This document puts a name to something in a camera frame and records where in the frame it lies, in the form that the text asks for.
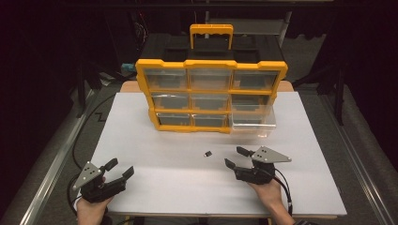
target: cable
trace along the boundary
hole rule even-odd
[[[77,197],[77,198],[75,198],[73,201],[71,201],[71,200],[70,200],[70,187],[72,186],[73,182],[74,182],[75,180],[77,180],[78,177],[79,177],[79,173],[76,174],[76,175],[74,175],[74,176],[72,177],[72,179],[70,179],[69,184],[68,184],[68,189],[67,189],[68,205],[69,205],[70,210],[72,210],[73,214],[74,214],[76,217],[77,217],[77,212],[76,212],[76,210],[74,209],[73,204],[74,204],[74,202],[75,202],[77,199],[79,199],[80,197]]]
[[[282,176],[284,182],[286,183],[287,190],[288,190],[289,193],[290,193],[289,184],[287,184],[286,178],[284,177],[284,175],[282,174],[282,172],[280,172],[280,171],[279,171],[278,169],[276,169],[276,168],[275,168],[275,171],[278,172],[278,173]]]
[[[195,23],[198,23],[196,11],[193,12],[193,16],[195,17]]]
[[[84,130],[84,126],[85,126],[85,124],[87,123],[87,121],[90,119],[91,115],[93,115],[93,113],[94,113],[103,103],[105,103],[107,100],[113,98],[115,95],[116,95],[116,94],[113,94],[113,95],[107,97],[107,98],[104,99],[96,108],[94,108],[94,110],[93,110],[93,111],[87,116],[87,118],[84,120],[84,122],[83,122],[83,124],[82,124],[82,127],[80,128],[80,130],[79,130],[79,132],[78,132],[78,134],[77,134],[77,136],[76,136],[75,142],[74,142],[73,147],[72,147],[72,158],[73,158],[74,163],[76,164],[76,166],[77,166],[80,170],[81,170],[83,167],[78,163],[78,161],[76,160],[76,157],[75,157],[76,143],[78,142],[78,140],[79,140],[79,138],[80,138],[80,135],[82,134],[82,131]]]
[[[141,21],[143,22],[143,27],[144,27],[144,31],[145,31],[144,39],[143,39],[143,45],[144,45],[146,37],[148,36],[148,27],[146,26],[144,15],[141,12],[138,12],[138,14],[140,15]]]
[[[292,204],[292,198],[290,197],[290,191],[287,190],[287,187],[284,185],[284,183],[278,179],[278,177],[274,176],[272,177],[272,179],[274,179],[276,182],[278,182],[282,188],[284,189],[284,192],[286,193],[286,197],[287,197],[287,208],[288,208],[288,213],[290,216],[293,216],[293,204]]]
[[[277,176],[271,175],[268,171],[265,171],[263,169],[258,168],[258,170],[271,176],[272,179],[274,179],[276,182],[278,182],[281,185],[281,187],[284,190],[284,193],[286,194],[286,198],[287,198],[287,211],[288,211],[289,215],[292,216],[293,215],[293,203],[292,203],[292,198],[290,196],[290,188],[289,188],[289,185],[287,184],[286,178],[284,178],[283,174],[279,170],[274,168],[274,170],[277,171],[278,173],[280,173],[281,176],[283,177],[283,180],[286,183],[286,185],[285,185]]]

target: small black object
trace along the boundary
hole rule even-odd
[[[208,152],[205,153],[204,157],[209,157],[211,155],[213,155],[213,154],[210,151],[208,151]]]

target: dark background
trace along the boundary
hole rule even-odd
[[[346,84],[371,131],[397,169],[398,28],[393,12],[396,7],[389,3],[377,2],[378,7],[339,7],[339,10],[298,8],[293,10],[286,37],[296,38],[303,34],[313,38],[327,34],[313,72],[336,62],[345,66]],[[76,88],[79,68],[83,68],[84,78],[94,83],[92,81],[98,78],[96,69],[88,62],[111,71],[120,71],[122,63],[135,62],[141,40],[131,26],[134,18],[145,18],[149,33],[172,35],[188,33],[195,19],[187,10],[170,9],[161,13],[74,10],[50,1],[35,4],[18,1],[0,6],[3,82],[0,88],[0,149],[4,182],[0,212],[3,215],[36,158],[69,113],[73,104],[69,96]],[[197,18],[204,18],[203,10],[196,13]],[[211,12],[217,17],[255,19],[279,17],[283,13],[282,9],[268,13],[260,10]],[[335,77],[336,71],[331,71],[311,82],[327,81],[332,90]]]

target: wrist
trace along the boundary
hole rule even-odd
[[[269,203],[266,208],[278,225],[293,225],[295,223],[281,202]]]

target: orange handle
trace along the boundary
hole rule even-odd
[[[190,27],[191,49],[193,49],[193,36],[204,35],[229,35],[228,50],[232,47],[232,36],[234,27],[231,24],[192,24]]]

